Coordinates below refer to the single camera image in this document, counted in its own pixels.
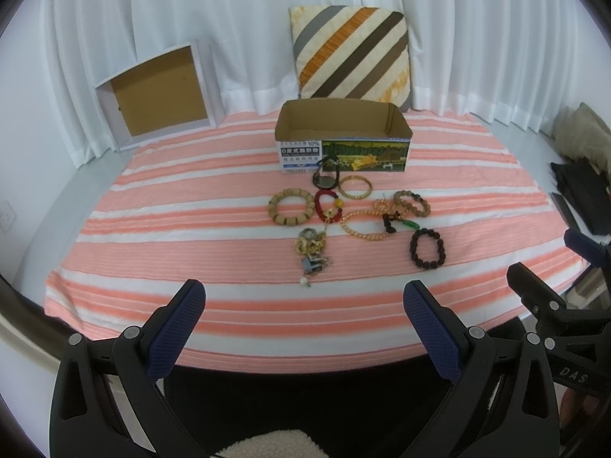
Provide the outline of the white curtain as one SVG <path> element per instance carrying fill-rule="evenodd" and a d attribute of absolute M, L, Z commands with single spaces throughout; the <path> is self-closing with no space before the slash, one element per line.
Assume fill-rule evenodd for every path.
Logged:
<path fill-rule="evenodd" d="M 95 90 L 170 48 L 208 45 L 227 113 L 268 113 L 314 94 L 385 18 L 407 40 L 399 74 L 368 98 L 550 132 L 573 100 L 579 0 L 41 0 L 42 35 L 71 160 L 116 147 Z"/>

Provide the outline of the gold chain bangle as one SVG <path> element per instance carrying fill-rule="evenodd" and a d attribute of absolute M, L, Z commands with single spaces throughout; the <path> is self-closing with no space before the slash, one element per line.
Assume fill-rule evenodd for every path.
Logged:
<path fill-rule="evenodd" d="M 368 178 L 352 174 L 341 178 L 336 190 L 348 200 L 359 201 L 365 200 L 372 194 L 373 185 Z"/>

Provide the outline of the printed cardboard box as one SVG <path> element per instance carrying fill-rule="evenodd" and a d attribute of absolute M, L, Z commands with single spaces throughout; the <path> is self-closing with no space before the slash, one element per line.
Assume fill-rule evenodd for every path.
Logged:
<path fill-rule="evenodd" d="M 397 105 L 361 99 L 289 100 L 275 123 L 285 174 L 314 172 L 323 159 L 342 172 L 403 172 L 412 137 Z"/>

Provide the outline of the striped throw pillow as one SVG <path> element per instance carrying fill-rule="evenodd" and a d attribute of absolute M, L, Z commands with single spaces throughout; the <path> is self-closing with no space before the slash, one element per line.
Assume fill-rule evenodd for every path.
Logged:
<path fill-rule="evenodd" d="M 411 94 L 403 13 L 371 6 L 289 9 L 301 98 L 363 99 L 405 112 Z"/>

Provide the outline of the black green charm pendant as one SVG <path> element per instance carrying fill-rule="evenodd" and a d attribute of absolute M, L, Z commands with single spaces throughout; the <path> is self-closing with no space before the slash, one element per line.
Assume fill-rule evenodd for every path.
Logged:
<path fill-rule="evenodd" d="M 405 218 L 399 212 L 394 212 L 393 214 L 383 213 L 382 220 L 384 224 L 384 229 L 388 234 L 397 233 L 398 230 L 394 227 L 395 222 L 401 223 L 402 226 L 407 226 L 409 227 L 409 229 L 413 229 L 414 231 L 418 231 L 420 229 L 420 225 L 418 223 L 416 223 L 413 220 Z"/>

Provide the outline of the white open cardboard box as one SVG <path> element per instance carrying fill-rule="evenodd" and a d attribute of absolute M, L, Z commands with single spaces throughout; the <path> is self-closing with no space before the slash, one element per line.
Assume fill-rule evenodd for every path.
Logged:
<path fill-rule="evenodd" d="M 226 118 L 213 48 L 173 45 L 99 82 L 95 94 L 116 151 L 144 146 Z"/>

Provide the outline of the pink white striped blanket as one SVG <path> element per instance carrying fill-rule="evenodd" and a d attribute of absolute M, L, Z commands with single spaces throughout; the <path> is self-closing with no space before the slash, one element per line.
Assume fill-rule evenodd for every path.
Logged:
<path fill-rule="evenodd" d="M 510 265 L 554 290 L 584 270 L 548 195 L 490 130 L 468 115 L 407 123 L 404 171 L 383 161 L 331 191 L 282 173 L 272 116 L 138 149 L 48 276 L 45 312 L 110 338 L 196 279 L 205 307 L 181 364 L 325 372 L 422 351 L 403 310 L 408 281 L 492 328 L 523 312 Z"/>

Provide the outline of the gold pendant keychain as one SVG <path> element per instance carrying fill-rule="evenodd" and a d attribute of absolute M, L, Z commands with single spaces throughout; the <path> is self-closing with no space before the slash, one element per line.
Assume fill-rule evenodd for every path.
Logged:
<path fill-rule="evenodd" d="M 294 243 L 294 250 L 300 256 L 302 275 L 299 285 L 310 287 L 310 278 L 325 271 L 330 266 L 330 258 L 325 255 L 327 228 L 333 222 L 336 212 L 325 210 L 323 212 L 324 228 L 321 231 L 306 227 L 299 234 Z"/>

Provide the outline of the wall power outlet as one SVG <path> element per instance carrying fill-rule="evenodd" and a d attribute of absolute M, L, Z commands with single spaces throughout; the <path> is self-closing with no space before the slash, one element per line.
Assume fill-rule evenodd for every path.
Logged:
<path fill-rule="evenodd" d="M 7 233 L 16 221 L 16 212 L 6 200 L 0 201 L 0 229 Z"/>

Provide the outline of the black wristwatch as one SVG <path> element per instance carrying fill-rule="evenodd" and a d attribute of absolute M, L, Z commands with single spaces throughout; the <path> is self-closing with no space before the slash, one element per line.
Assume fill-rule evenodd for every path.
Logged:
<path fill-rule="evenodd" d="M 336 155 L 325 156 L 317 163 L 312 177 L 318 189 L 334 190 L 340 182 L 340 160 Z"/>

